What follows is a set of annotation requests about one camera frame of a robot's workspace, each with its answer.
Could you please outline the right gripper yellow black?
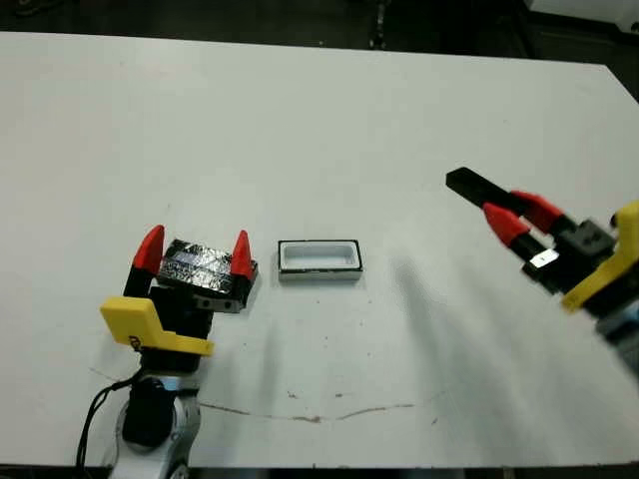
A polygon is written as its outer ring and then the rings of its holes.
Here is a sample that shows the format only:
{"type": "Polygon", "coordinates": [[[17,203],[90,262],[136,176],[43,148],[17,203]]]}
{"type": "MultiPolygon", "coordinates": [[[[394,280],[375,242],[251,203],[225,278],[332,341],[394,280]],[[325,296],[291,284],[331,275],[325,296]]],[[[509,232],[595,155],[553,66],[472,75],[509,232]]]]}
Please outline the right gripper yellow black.
{"type": "Polygon", "coordinates": [[[511,191],[524,204],[523,216],[554,239],[547,248],[511,210],[485,203],[482,210],[498,239],[525,261],[522,271],[549,293],[562,295],[562,307],[584,310],[597,319],[638,298],[638,203],[613,216],[612,236],[592,220],[577,224],[544,197],[511,191]]]}

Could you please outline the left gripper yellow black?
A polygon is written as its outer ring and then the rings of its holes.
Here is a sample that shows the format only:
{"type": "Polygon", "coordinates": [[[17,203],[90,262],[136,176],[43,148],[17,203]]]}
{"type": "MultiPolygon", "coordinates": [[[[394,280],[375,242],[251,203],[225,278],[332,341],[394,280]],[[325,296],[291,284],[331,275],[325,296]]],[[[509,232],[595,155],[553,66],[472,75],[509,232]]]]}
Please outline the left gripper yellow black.
{"type": "MultiPolygon", "coordinates": [[[[150,290],[163,258],[164,237],[163,225],[145,235],[134,255],[123,296],[107,298],[100,312],[114,341],[141,354],[144,369],[194,372],[201,359],[214,352],[209,340],[214,312],[184,290],[159,286],[150,290]]],[[[231,276],[234,297],[246,305],[254,269],[245,230],[240,231],[232,252],[231,276]]]]}

